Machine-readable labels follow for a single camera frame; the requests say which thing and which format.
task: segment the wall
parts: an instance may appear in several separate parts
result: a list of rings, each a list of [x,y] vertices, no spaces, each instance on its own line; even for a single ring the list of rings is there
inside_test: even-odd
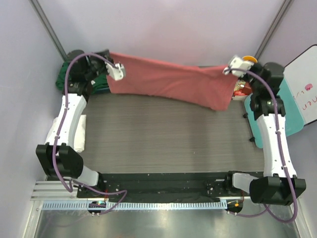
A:
[[[39,0],[66,52],[113,52],[189,65],[256,53],[283,0]]]
[[[60,107],[62,59],[27,0],[0,1],[0,35],[0,237],[19,238],[44,178],[35,148]]]
[[[260,60],[286,65],[309,46],[316,44],[316,9],[315,0],[294,1]],[[297,174],[306,179],[307,190],[301,199],[302,209],[313,237],[317,237],[317,208],[313,205],[317,195],[316,134],[315,122],[287,139]]]

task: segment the pink fabric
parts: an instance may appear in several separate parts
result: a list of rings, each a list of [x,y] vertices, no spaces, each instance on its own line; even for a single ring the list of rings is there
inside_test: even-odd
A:
[[[199,68],[111,53],[126,69],[126,77],[108,77],[111,93],[173,98],[224,111],[232,98],[237,77],[224,75],[225,66]]]

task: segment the white towel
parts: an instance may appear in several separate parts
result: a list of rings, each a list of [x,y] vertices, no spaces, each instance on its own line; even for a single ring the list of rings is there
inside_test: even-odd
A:
[[[83,152],[85,149],[85,135],[86,135],[86,115],[81,115],[79,118],[79,122],[77,125],[77,129],[75,132],[75,139],[74,139],[74,150],[77,153]],[[51,136],[55,124],[56,124],[57,118],[53,120],[53,125],[51,126],[49,133],[46,137],[46,141]]]

